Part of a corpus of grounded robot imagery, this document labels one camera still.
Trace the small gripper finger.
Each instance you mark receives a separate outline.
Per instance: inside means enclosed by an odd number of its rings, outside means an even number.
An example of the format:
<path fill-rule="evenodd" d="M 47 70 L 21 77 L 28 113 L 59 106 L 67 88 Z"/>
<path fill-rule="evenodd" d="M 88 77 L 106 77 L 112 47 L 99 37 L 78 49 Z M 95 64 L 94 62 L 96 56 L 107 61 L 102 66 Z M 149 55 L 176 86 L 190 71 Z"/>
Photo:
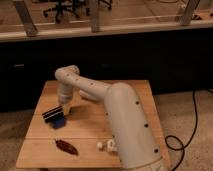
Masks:
<path fill-rule="evenodd" d="M 71 112 L 71 104 L 70 103 L 66 103 L 62 106 L 63 108 L 63 112 L 65 115 L 69 115 Z"/>

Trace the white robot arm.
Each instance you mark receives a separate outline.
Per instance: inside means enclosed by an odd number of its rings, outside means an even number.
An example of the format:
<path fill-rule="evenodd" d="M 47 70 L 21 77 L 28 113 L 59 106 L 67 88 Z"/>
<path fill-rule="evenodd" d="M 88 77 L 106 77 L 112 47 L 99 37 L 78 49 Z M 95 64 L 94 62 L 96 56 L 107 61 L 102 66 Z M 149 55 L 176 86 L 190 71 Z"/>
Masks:
<path fill-rule="evenodd" d="M 72 99 L 74 87 L 104 103 L 123 171 L 168 171 L 135 89 L 127 83 L 105 83 L 80 76 L 77 66 L 55 71 L 58 101 Z"/>

